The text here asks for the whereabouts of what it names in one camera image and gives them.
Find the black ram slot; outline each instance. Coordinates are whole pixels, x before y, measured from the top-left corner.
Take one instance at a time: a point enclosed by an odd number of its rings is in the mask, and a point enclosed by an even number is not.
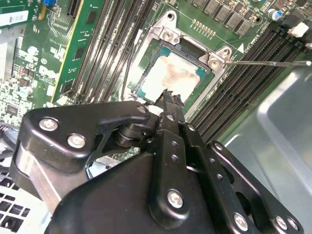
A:
[[[306,51],[282,35],[276,27],[268,27],[243,60],[293,61]],[[262,65],[236,66],[192,121],[203,140],[207,143],[220,137],[283,70]]]
[[[97,99],[101,99],[103,101],[107,101],[109,96],[111,95],[113,88],[115,87],[115,84],[121,74],[122,68],[124,67],[124,65],[126,64],[126,61],[128,61],[129,55],[125,55],[127,53],[130,53],[131,48],[133,46],[133,42],[134,39],[136,37],[136,33],[138,31],[139,28],[143,27],[143,24],[145,23],[147,17],[149,16],[151,10],[152,10],[152,6],[154,5],[155,0],[148,0],[145,2],[145,4],[142,6],[142,8],[139,11],[139,15],[137,16],[137,20],[134,26],[134,29],[132,31],[132,35],[131,35],[131,40],[129,40],[127,42],[126,45],[126,49],[123,50],[123,52],[121,53],[121,58],[118,63],[117,66],[115,68],[115,70],[113,71],[113,74],[109,80],[109,85],[107,86],[107,89],[103,92],[103,94],[101,96],[97,95],[96,98]]]

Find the black cable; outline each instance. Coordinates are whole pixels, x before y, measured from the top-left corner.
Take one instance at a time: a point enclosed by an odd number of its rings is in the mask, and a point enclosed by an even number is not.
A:
[[[136,45],[133,45],[133,47],[131,48],[131,52],[129,53],[129,58],[128,58],[128,62],[127,62],[127,67],[126,67],[126,73],[125,73],[125,77],[123,79],[123,84],[122,84],[122,90],[121,90],[121,100],[124,101],[125,99],[125,89],[127,86],[127,80],[128,80],[128,75],[129,75],[129,71],[131,68],[131,64],[132,64],[132,60],[133,57],[135,56],[135,52],[136,52]]]

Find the pcie slot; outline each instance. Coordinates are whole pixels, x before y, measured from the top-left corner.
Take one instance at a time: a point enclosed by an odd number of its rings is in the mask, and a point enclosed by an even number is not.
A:
[[[142,10],[143,15],[141,16],[141,22],[137,25],[137,27],[133,30],[133,32],[136,32],[138,29],[142,28],[147,17],[149,16],[152,7],[154,5],[156,0],[150,0],[145,5],[145,8]],[[118,78],[120,77],[120,74],[122,72],[123,67],[125,66],[126,62],[129,61],[129,56],[131,52],[131,46],[133,43],[134,38],[132,41],[127,45],[127,49],[124,50],[121,54],[121,59],[118,61],[118,64],[116,66],[116,69],[114,70],[111,79],[109,80],[109,84],[107,86],[107,89],[105,89],[103,95],[102,95],[102,101],[107,102],[109,100],[109,97],[111,96],[115,85],[118,81]]]
[[[81,0],[70,0],[68,4],[67,14],[76,18]]]
[[[291,49],[292,47],[289,44],[283,48],[279,47],[278,54],[272,60],[293,61],[300,51],[296,49],[289,55]],[[253,81],[248,86],[245,86],[245,88],[239,87],[239,89],[244,90],[241,95],[227,105],[222,116],[212,118],[211,122],[213,124],[210,124],[210,128],[206,128],[202,132],[204,141],[208,142],[219,137],[283,70],[284,68],[263,67],[261,73],[253,77]]]
[[[264,53],[262,55],[259,55],[260,60],[269,60],[272,54],[284,43],[284,40],[281,39],[277,43],[273,43],[270,46],[266,48],[265,51],[270,51],[270,53]],[[247,69],[245,69],[245,72],[242,74],[247,79],[242,79],[240,82],[237,82],[235,85],[232,85],[231,88],[231,95],[229,98],[223,98],[222,103],[217,103],[213,107],[214,111],[206,115],[204,118],[204,121],[200,123],[199,131],[206,131],[214,122],[212,119],[216,119],[219,115],[223,113],[225,108],[227,108],[227,105],[229,105],[232,101],[235,100],[235,98],[240,95],[240,92],[243,88],[248,89],[246,86],[249,85],[249,82],[253,80],[253,82],[256,82],[257,79],[261,78],[259,76],[256,76],[257,72],[262,69],[261,74],[263,70],[265,69],[263,66],[248,66]]]
[[[87,67],[87,65],[88,65],[88,63],[90,61],[91,55],[92,55],[92,53],[93,53],[93,51],[95,49],[95,45],[96,45],[96,41],[97,41],[97,38],[98,38],[98,34],[100,33],[100,31],[101,31],[101,29],[103,27],[103,23],[104,23],[105,17],[109,13],[109,4],[110,4],[110,1],[108,1],[108,0],[106,0],[104,2],[104,5],[103,5],[102,11],[101,11],[101,15],[100,15],[100,17],[98,19],[98,22],[97,22],[97,25],[96,25],[96,27],[94,29],[94,33],[93,33],[93,36],[91,38],[91,41],[90,41],[90,44],[89,44],[86,56],[85,56],[85,58],[83,60],[80,72],[79,72],[77,78],[75,79],[75,81],[73,83],[73,86],[72,86],[73,93],[77,92],[79,86],[81,85],[82,78],[84,77],[85,72],[86,72],[86,67]],[[105,25],[104,26],[104,30],[103,30],[103,34],[104,35],[106,34],[107,29],[108,29],[108,27]]]
[[[96,58],[95,62],[93,63],[93,66],[92,66],[91,71],[88,75],[88,79],[86,81],[86,84],[84,85],[84,88],[82,90],[82,94],[85,96],[85,98],[87,98],[87,96],[90,96],[90,97],[93,96],[94,89],[92,89],[92,87],[93,87],[93,84],[95,82],[96,73],[98,71],[100,64],[102,63],[102,59],[104,57],[106,48],[109,44],[110,38],[112,37],[115,29],[117,28],[118,21],[122,17],[122,9],[125,6],[125,2],[126,2],[125,0],[121,0],[118,3],[118,6],[113,13],[113,19],[110,22],[110,25],[108,26],[107,33],[104,35],[104,38],[101,42],[101,46],[99,47],[99,50],[97,53],[97,58]]]
[[[252,47],[251,51],[244,55],[242,60],[256,60],[259,53],[265,48],[270,41],[276,36],[276,32],[272,32],[271,30],[267,29],[257,42],[255,46]],[[245,72],[248,66],[236,66],[228,75],[228,78],[222,84],[216,94],[212,96],[212,98],[206,103],[206,105],[202,108],[202,110],[197,114],[197,116],[193,119],[192,123],[195,125],[199,125],[204,120],[204,114],[208,112],[208,108],[210,107],[210,103],[214,102],[215,100],[221,100],[227,92],[231,89],[231,87],[239,81],[241,75]]]

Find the chip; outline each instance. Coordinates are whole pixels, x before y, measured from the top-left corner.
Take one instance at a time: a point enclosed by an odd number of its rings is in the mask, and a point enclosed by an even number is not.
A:
[[[231,1],[232,1],[232,0],[224,0],[224,5],[229,6]]]
[[[25,74],[25,75],[28,75],[28,72],[29,72],[29,69],[27,69],[27,68],[23,68],[23,73]]]
[[[79,58],[81,58],[85,49],[86,49],[85,47],[78,48],[78,49],[76,50],[74,59],[79,59]]]
[[[220,11],[218,12],[217,16],[215,17],[217,20],[223,22],[228,17],[229,13],[231,12],[230,9],[223,6]]]
[[[238,28],[236,31],[237,34],[243,36],[247,33],[248,29],[251,27],[251,24],[248,23],[247,21],[244,21],[241,26]]]
[[[18,109],[17,107],[15,107],[15,106],[12,106],[12,105],[8,104],[8,105],[6,106],[6,112],[7,112],[7,114],[9,114],[9,115],[17,116],[17,115],[18,115],[18,112],[19,112],[19,109]]]
[[[86,23],[94,23],[96,21],[97,15],[97,11],[90,11]]]
[[[193,0],[193,4],[197,7],[201,7],[204,4],[205,0]]]
[[[254,12],[252,10],[247,11],[246,15],[244,16],[244,18],[246,20],[249,20],[249,18],[254,14]]]
[[[213,15],[219,5],[220,3],[217,2],[216,0],[211,0],[208,3],[207,7],[205,8],[204,12],[207,13],[208,15]]]
[[[29,75],[30,77],[34,77],[34,76],[35,76],[35,72],[29,70],[28,75]]]
[[[67,92],[71,89],[72,84],[73,84],[73,82],[69,82],[69,83],[67,83],[67,84],[62,84],[62,87],[61,87],[61,94],[67,93]]]
[[[274,3],[274,6],[280,10],[285,6],[286,3],[287,3],[287,0],[276,0]]]
[[[236,7],[234,8],[234,11],[239,13],[239,11],[243,8],[244,4],[241,2],[237,3]]]
[[[29,84],[30,84],[30,80],[24,79],[24,78],[19,79],[20,87],[27,87],[29,86]]]
[[[229,19],[229,21],[226,23],[226,26],[228,26],[229,28],[235,28],[240,19],[241,19],[240,15],[234,13]]]

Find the silver screw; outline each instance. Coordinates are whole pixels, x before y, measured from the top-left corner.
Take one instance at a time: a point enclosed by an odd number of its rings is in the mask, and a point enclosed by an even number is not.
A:
[[[287,221],[289,222],[289,224],[290,224],[293,228],[295,228],[296,231],[299,230],[297,224],[296,224],[291,218],[287,218]]]
[[[214,145],[215,145],[215,147],[216,147],[218,150],[222,150],[222,146],[221,146],[220,144],[215,143]]]
[[[165,41],[171,41],[172,38],[174,37],[174,35],[170,32],[164,32],[162,36]]]
[[[175,208],[181,208],[183,206],[183,199],[179,192],[170,190],[168,192],[168,201]]]
[[[173,115],[171,115],[171,114],[167,114],[167,118],[168,118],[169,120],[171,120],[171,121],[174,121],[174,120],[175,120],[175,118],[174,118]]]
[[[239,227],[240,230],[242,230],[244,232],[248,230],[248,224],[242,215],[240,215],[239,213],[235,213],[234,214],[234,220],[235,220],[235,223]]]
[[[227,56],[227,55],[229,55],[230,54],[230,51],[228,50],[228,49],[225,49],[224,51],[223,51],[223,55],[224,56]]]
[[[211,69],[217,69],[220,65],[220,61],[216,58],[211,58],[208,62],[208,66],[210,66]]]
[[[189,125],[189,129],[190,129],[191,131],[196,131],[195,127],[193,127],[192,125]]]
[[[59,125],[53,119],[45,118],[43,120],[40,120],[39,127],[45,131],[52,132],[56,130],[59,127]]]
[[[138,110],[138,111],[140,111],[140,112],[141,112],[141,113],[143,113],[143,114],[145,114],[145,113],[146,113],[145,108],[144,108],[144,107],[142,107],[142,106],[138,106],[138,107],[137,107],[137,110]]]
[[[287,225],[285,223],[285,221],[280,217],[280,216],[276,216],[276,221],[277,221],[277,224],[284,230],[287,230]]]
[[[82,148],[86,144],[85,139],[79,134],[70,135],[67,138],[67,142],[70,146],[77,148],[77,149]]]

